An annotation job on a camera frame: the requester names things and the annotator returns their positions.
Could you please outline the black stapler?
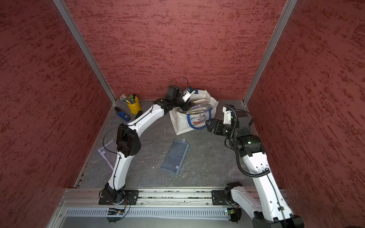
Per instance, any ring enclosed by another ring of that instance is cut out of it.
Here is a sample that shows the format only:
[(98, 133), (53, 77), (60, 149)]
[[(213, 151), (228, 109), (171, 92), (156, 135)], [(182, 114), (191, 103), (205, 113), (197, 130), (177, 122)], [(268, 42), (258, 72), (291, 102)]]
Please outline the black stapler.
[(143, 114), (142, 110), (138, 111), (135, 116), (135, 120), (138, 119), (142, 114)]

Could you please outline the aluminium front rail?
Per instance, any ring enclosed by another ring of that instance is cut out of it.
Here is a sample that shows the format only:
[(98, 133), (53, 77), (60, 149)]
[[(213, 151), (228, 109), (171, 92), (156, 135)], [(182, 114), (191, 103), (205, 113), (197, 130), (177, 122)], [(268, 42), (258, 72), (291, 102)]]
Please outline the aluminium front rail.
[[(220, 207), (227, 203), (219, 200), (218, 205), (213, 202), (212, 191), (222, 191), (222, 187), (196, 187), (196, 188), (140, 188), (138, 194), (132, 194), (132, 207)], [(66, 189), (58, 206), (59, 207), (111, 207), (124, 208), (125, 205), (100, 205), (98, 188)]]

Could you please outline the right corner aluminium post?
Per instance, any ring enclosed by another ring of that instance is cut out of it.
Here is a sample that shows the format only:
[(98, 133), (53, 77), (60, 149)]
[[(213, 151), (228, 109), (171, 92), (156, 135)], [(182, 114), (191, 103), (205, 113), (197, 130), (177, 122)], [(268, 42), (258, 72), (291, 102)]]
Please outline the right corner aluminium post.
[(276, 47), (277, 42), (279, 41), (279, 38), (285, 28), (285, 26), (287, 25), (287, 22), (295, 8), (295, 5), (297, 3), (297, 0), (287, 0), (286, 4), (284, 5), (283, 11), (277, 21), (277, 24), (275, 26), (275, 29), (272, 33), (272, 36), (268, 42), (268, 45), (265, 49), (265, 52), (263, 54), (263, 57), (259, 63), (259, 66), (256, 70), (256, 73), (250, 83), (250, 86), (248, 88), (248, 91), (246, 93), (246, 95), (244, 96), (243, 99), (243, 105), (247, 106), (249, 103), (249, 100), (256, 88), (256, 85), (258, 84), (262, 73), (264, 72), (264, 69)]

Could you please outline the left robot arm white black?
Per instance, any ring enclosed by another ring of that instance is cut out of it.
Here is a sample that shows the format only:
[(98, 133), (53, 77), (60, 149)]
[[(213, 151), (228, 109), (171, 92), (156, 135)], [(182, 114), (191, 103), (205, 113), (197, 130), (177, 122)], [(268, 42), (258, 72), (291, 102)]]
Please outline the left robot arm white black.
[(99, 205), (124, 205), (127, 204), (125, 193), (126, 176), (134, 156), (141, 150), (140, 136), (156, 120), (168, 114), (174, 108), (183, 111), (194, 106), (191, 96), (198, 92), (191, 86), (184, 91), (170, 85), (163, 98), (155, 100), (152, 106), (136, 120), (117, 127), (117, 155), (115, 166), (109, 181), (99, 193)]

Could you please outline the beige trim pouch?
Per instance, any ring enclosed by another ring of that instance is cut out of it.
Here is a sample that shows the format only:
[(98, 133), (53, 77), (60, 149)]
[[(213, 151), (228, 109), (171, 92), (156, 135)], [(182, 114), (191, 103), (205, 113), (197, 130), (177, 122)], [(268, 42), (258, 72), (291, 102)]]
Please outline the beige trim pouch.
[(210, 99), (202, 98), (192, 101), (195, 105), (209, 105)]

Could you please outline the yellow pen cup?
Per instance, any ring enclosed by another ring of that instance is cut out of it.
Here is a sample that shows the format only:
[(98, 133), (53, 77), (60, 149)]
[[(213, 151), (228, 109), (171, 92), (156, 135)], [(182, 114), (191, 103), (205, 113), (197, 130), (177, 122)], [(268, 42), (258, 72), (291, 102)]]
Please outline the yellow pen cup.
[(139, 111), (142, 111), (142, 107), (139, 103), (138, 97), (135, 97), (135, 102), (133, 104), (130, 104), (127, 102), (128, 108), (131, 112), (131, 114), (136, 115)]

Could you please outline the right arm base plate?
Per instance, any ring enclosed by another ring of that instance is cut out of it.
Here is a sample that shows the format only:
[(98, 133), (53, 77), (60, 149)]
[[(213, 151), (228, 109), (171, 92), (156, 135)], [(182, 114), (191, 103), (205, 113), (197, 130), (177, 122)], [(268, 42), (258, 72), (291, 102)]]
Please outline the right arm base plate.
[(224, 189), (212, 191), (213, 205), (225, 205), (234, 208), (240, 206), (252, 206), (248, 194), (243, 189)]

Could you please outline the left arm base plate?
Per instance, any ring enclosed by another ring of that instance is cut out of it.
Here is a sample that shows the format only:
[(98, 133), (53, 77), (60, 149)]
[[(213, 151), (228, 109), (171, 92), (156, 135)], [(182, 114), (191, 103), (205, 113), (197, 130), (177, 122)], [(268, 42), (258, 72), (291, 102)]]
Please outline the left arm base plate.
[(119, 190), (119, 191), (107, 191), (102, 190), (99, 198), (99, 205), (136, 205), (138, 199), (138, 190)]

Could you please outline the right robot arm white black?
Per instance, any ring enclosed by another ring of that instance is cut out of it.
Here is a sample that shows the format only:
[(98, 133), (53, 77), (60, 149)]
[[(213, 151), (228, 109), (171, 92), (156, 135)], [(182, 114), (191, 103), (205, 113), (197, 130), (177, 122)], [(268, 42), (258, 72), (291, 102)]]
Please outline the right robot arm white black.
[(207, 130), (225, 138), (239, 171), (253, 179), (259, 196), (255, 200), (239, 183), (231, 183), (225, 189), (226, 202), (238, 204), (255, 228), (303, 228), (303, 219), (293, 213), (279, 190), (261, 139), (251, 133), (252, 115), (230, 104), (222, 111), (223, 120), (206, 121)]

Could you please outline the white canvas Doraemon tote bag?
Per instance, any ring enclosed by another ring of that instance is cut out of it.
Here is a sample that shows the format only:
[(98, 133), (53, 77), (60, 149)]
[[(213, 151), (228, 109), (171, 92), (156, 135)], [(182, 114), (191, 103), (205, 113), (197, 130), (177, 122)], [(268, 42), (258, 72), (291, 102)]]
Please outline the white canvas Doraemon tote bag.
[(210, 99), (209, 105), (194, 105), (188, 111), (183, 112), (180, 108), (174, 108), (169, 112), (170, 119), (176, 135), (181, 135), (193, 130), (202, 130), (206, 127), (205, 122), (215, 117), (219, 102), (208, 91), (197, 89), (190, 100)]

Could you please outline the corner aluminium post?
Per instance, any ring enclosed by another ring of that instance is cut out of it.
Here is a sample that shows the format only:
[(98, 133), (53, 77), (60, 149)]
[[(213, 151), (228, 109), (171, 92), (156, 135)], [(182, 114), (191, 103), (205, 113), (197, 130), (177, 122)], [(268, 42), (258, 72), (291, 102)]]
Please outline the corner aluminium post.
[(244, 96), (243, 99), (243, 105), (247, 106), (249, 103), (249, 100), (256, 88), (256, 85), (258, 84), (262, 73), (264, 72), (264, 69), (276, 47), (277, 42), (279, 41), (279, 38), (285, 28), (285, 26), (287, 25), (287, 22), (295, 8), (295, 5), (297, 3), (297, 0), (287, 0), (286, 4), (284, 5), (283, 11), (277, 21), (277, 24), (275, 26), (275, 29), (272, 33), (272, 36), (268, 42), (268, 45), (265, 49), (265, 52), (263, 54), (263, 57), (259, 63), (259, 66), (256, 70), (256, 73), (250, 83), (250, 86), (248, 88), (248, 91), (246, 93), (246, 95)]
[(63, 20), (65, 21), (67, 27), (69, 28), (71, 34), (73, 35), (74, 39), (76, 40), (77, 44), (79, 45), (81, 51), (83, 52), (84, 56), (86, 57), (87, 61), (89, 62), (91, 68), (93, 69), (94, 73), (96, 74), (99, 82), (101, 83), (102, 87), (104, 88), (105, 92), (107, 93), (109, 99), (111, 100), (112, 104), (116, 104), (117, 98), (112, 91), (111, 86), (107, 82), (105, 75), (103, 74), (100, 66), (98, 65), (94, 55), (92, 54), (90, 48), (88, 47), (81, 31), (77, 27), (76, 22), (74, 21), (70, 11), (68, 10), (66, 4), (62, 0), (53, 0), (57, 10), (61, 14)]

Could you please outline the pens in cup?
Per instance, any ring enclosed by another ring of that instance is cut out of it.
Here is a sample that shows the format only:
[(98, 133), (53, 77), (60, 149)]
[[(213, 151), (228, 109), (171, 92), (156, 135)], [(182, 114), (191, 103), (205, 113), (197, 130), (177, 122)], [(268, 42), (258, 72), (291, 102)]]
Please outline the pens in cup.
[(126, 102), (129, 105), (133, 105), (136, 103), (134, 95), (126, 96), (125, 94), (122, 94), (120, 96), (120, 100), (123, 100), (124, 102)]

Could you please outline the blue stapler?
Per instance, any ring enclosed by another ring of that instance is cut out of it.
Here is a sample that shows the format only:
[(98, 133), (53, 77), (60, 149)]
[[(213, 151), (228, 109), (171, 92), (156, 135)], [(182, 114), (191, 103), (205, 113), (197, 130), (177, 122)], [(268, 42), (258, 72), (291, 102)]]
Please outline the blue stapler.
[(121, 117), (122, 119), (124, 119), (125, 121), (128, 122), (131, 120), (131, 118), (125, 112), (123, 112), (119, 107), (115, 107), (114, 110), (115, 110), (116, 114), (119, 117)]

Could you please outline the purple mesh pouch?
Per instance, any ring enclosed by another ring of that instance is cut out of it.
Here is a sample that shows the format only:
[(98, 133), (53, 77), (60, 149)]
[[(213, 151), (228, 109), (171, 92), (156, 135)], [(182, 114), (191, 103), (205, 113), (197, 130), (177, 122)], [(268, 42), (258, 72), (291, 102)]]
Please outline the purple mesh pouch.
[(99, 154), (105, 160), (111, 171), (114, 170), (114, 166), (117, 160), (117, 144), (115, 140), (111, 140), (105, 143), (104, 146), (98, 149)]

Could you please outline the blue mesh pouch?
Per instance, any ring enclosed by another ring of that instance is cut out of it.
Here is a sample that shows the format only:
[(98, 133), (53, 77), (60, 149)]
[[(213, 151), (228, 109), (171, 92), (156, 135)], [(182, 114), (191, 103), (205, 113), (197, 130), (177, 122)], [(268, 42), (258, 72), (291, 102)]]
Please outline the blue mesh pouch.
[(190, 144), (185, 139), (182, 141), (174, 140), (160, 169), (170, 174), (179, 175), (189, 147)]

